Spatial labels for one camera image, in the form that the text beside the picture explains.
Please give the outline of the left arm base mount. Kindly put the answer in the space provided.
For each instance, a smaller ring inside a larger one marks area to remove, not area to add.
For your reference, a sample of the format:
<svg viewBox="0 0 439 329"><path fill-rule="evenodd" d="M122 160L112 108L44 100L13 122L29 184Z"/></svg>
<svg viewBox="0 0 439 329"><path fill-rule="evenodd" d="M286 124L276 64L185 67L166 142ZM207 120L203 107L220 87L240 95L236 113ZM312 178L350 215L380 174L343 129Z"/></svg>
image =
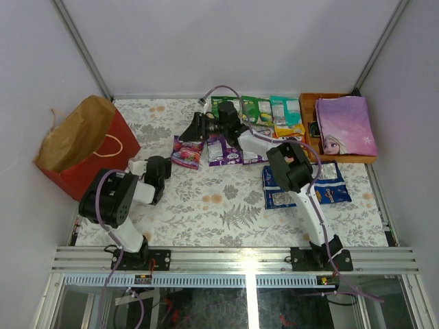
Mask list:
<svg viewBox="0 0 439 329"><path fill-rule="evenodd" d="M137 253L124 252L118 266L116 263L120 250L116 245L108 245L104 251L112 254L111 269L115 268L117 271L169 271L171 264L171 250L150 249L147 240L144 240Z"/></svg>

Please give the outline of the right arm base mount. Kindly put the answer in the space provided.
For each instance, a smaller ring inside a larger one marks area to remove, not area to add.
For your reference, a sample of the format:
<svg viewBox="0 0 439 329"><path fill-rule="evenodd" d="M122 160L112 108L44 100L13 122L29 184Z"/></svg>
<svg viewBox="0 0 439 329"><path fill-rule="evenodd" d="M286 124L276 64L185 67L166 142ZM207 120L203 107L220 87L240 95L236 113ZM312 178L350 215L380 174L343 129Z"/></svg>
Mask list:
<svg viewBox="0 0 439 329"><path fill-rule="evenodd" d="M292 265L293 271L333 271L330 258L339 271L353 271L351 253L344 249L338 236L329 241L330 254L327 253L325 243L321 246L309 244L310 248L290 248L290 256L287 256L285 261Z"/></svg>

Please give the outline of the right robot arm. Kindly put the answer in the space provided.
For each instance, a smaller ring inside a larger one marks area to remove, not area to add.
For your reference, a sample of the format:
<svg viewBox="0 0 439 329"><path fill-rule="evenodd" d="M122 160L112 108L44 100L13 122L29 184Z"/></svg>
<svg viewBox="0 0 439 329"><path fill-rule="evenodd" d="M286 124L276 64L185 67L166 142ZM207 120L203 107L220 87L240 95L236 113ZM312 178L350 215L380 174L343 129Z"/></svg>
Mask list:
<svg viewBox="0 0 439 329"><path fill-rule="evenodd" d="M303 147L312 148L296 140L273 139L241 122L238 111L230 101L219 104L218 116L195 112L192 122L180 135L183 142L206 141L211 136L223 136L227 143L268 159L274 180L289 193L305 220L313 263L320 270L328 270L337 262L342 249L340 238L327 228L327 221L319 204L314 184L320 176L321 163L313 172Z"/></svg>

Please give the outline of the teal snack packet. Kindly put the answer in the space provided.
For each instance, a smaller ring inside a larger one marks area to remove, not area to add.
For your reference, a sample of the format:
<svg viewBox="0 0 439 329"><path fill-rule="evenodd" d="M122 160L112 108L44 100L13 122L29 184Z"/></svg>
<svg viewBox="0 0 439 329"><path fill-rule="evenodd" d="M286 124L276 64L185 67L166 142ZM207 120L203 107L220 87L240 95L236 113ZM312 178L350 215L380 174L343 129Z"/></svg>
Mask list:
<svg viewBox="0 0 439 329"><path fill-rule="evenodd" d="M272 95L270 105L275 125L293 126L302 123L299 98Z"/></svg>

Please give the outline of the purple Fox's candy packet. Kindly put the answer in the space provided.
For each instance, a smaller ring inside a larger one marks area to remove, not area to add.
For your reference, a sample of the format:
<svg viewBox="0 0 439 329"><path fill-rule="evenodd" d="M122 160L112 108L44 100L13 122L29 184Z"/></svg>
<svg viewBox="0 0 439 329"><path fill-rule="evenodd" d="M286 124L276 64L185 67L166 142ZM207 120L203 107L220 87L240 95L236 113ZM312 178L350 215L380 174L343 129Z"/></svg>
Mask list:
<svg viewBox="0 0 439 329"><path fill-rule="evenodd" d="M267 162L267 152L274 146L271 137L254 130L242 132L237 142L243 154L244 165Z"/></svg>

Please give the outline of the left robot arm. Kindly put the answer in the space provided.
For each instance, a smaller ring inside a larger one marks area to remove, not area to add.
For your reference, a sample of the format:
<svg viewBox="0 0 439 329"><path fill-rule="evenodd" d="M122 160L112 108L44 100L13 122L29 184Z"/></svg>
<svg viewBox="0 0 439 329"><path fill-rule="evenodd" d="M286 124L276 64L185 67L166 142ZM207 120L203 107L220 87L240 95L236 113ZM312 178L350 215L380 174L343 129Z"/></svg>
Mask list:
<svg viewBox="0 0 439 329"><path fill-rule="evenodd" d="M150 253L129 212L132 203L156 205L161 200L171 166L171 158L152 156L130 160L125 171L101 169L80 200L80 216L100 225L117 248L127 252L126 262L138 271L149 265Z"/></svg>

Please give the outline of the green snack packet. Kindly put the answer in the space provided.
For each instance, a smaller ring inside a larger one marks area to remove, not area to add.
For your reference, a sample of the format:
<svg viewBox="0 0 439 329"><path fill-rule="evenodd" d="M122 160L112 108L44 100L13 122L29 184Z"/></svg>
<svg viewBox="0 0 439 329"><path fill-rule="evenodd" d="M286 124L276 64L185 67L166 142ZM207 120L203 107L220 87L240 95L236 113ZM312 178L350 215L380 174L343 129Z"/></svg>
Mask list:
<svg viewBox="0 0 439 329"><path fill-rule="evenodd" d="M219 106L220 103L222 103L224 101L229 101L229 102L233 103L236 111L240 112L241 105L240 105L240 101L239 101L239 99L237 97L232 97L232 96L212 96L211 97L211 105L212 105L211 112L213 113L213 115L215 117L219 116L218 106Z"/></svg>
<svg viewBox="0 0 439 329"><path fill-rule="evenodd" d="M240 108L240 116L243 121L251 124L273 126L272 107L269 99L259 97L242 96L246 110Z"/></svg>

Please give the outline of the Fox's candy bag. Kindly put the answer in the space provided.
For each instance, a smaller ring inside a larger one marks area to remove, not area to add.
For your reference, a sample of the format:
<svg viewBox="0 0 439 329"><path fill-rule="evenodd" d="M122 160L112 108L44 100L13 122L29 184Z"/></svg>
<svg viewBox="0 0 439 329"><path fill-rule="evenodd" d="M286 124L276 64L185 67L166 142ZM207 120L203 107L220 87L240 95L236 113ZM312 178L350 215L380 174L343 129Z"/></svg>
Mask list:
<svg viewBox="0 0 439 329"><path fill-rule="evenodd" d="M305 142L305 127L302 123L295 125L275 125L272 136L277 139L295 138L297 141Z"/></svg>

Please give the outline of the red brown paper bag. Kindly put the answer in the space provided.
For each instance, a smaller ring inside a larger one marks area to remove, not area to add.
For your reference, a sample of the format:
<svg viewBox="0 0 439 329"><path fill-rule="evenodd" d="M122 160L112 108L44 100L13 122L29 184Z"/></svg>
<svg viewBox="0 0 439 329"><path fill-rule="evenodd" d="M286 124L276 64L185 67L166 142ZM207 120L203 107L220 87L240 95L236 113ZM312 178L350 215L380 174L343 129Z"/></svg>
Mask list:
<svg viewBox="0 0 439 329"><path fill-rule="evenodd" d="M34 164L80 201L100 169L125 170L141 146L115 105L91 95L43 140Z"/></svg>

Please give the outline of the blue Doritos chip bag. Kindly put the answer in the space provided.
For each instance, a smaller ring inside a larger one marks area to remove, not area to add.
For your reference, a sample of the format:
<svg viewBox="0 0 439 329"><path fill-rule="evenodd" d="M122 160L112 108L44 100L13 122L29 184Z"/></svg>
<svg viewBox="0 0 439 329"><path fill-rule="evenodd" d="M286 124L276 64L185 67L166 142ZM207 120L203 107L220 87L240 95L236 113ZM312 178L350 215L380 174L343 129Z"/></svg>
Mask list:
<svg viewBox="0 0 439 329"><path fill-rule="evenodd" d="M262 180L266 210L296 206L292 197L275 182L270 166L263 167ZM320 204L352 201L336 161L322 163L320 177L314 188Z"/></svg>

